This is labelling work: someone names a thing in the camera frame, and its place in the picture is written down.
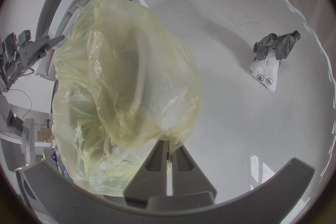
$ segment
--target plastic bag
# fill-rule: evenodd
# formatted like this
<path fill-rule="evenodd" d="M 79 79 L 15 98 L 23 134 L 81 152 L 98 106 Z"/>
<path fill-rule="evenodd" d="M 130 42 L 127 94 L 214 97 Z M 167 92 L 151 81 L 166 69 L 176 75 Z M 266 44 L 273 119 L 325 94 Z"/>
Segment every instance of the plastic bag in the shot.
<path fill-rule="evenodd" d="M 250 66 L 253 72 L 252 76 L 264 84 L 271 92 L 275 93 L 277 87 L 278 70 L 281 60 L 288 57 L 294 44 L 300 40 L 300 37 L 300 33 L 297 30 L 283 36 L 270 33 L 254 44 L 253 52 L 256 56 Z"/>
<path fill-rule="evenodd" d="M 92 0 L 54 64 L 54 136 L 73 181 L 122 195 L 155 140 L 170 154 L 190 137 L 202 85 L 189 49 L 146 7 Z"/>

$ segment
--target blue label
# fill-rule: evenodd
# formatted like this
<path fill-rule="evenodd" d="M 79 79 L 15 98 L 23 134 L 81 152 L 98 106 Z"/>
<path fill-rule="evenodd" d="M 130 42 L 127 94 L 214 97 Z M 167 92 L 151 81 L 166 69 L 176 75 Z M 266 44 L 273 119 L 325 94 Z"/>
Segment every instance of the blue label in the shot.
<path fill-rule="evenodd" d="M 63 167 L 62 167 L 62 175 L 64 175 L 65 178 L 68 179 L 69 181 L 74 182 L 74 181 L 71 179 L 71 177 L 69 176 L 69 174 L 68 174 L 67 170 L 65 169 L 65 166 L 64 166 L 64 165 L 63 165 Z"/>

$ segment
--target crumpled black plastic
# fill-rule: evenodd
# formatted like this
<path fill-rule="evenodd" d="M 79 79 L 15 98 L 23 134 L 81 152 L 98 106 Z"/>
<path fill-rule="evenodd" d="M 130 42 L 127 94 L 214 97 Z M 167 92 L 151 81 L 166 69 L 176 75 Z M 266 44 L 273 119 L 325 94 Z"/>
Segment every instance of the crumpled black plastic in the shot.
<path fill-rule="evenodd" d="M 268 51 L 272 48 L 275 50 L 275 58 L 277 60 L 285 59 L 291 52 L 294 44 L 300 39 L 300 33 L 295 30 L 292 33 L 277 36 L 275 33 L 270 33 L 260 42 L 256 42 L 253 46 L 253 52 L 257 55 L 254 60 L 262 61 L 267 58 Z"/>

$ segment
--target tiled floor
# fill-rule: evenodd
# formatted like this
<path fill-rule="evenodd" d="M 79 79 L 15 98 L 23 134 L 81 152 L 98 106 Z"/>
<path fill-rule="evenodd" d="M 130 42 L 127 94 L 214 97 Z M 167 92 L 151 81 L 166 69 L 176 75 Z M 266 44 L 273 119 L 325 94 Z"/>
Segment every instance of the tiled floor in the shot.
<path fill-rule="evenodd" d="M 316 168 L 329 159 L 334 89 L 317 41 L 284 0 L 145 0 L 191 48 L 203 108 L 186 147 L 223 202 L 260 185 L 292 157 Z M 279 69 L 272 94 L 251 76 L 253 44 L 297 29 L 301 40 Z"/>

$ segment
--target translucent plastic bag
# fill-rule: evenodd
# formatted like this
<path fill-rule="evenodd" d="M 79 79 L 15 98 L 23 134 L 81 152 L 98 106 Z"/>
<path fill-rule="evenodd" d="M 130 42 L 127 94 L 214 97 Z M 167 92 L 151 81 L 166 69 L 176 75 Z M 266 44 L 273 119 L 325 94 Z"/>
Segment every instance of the translucent plastic bag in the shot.
<path fill-rule="evenodd" d="M 159 139 L 190 137 L 202 85 L 189 49 L 146 7 L 92 0 L 54 57 L 53 131 L 73 181 L 122 195 Z"/>

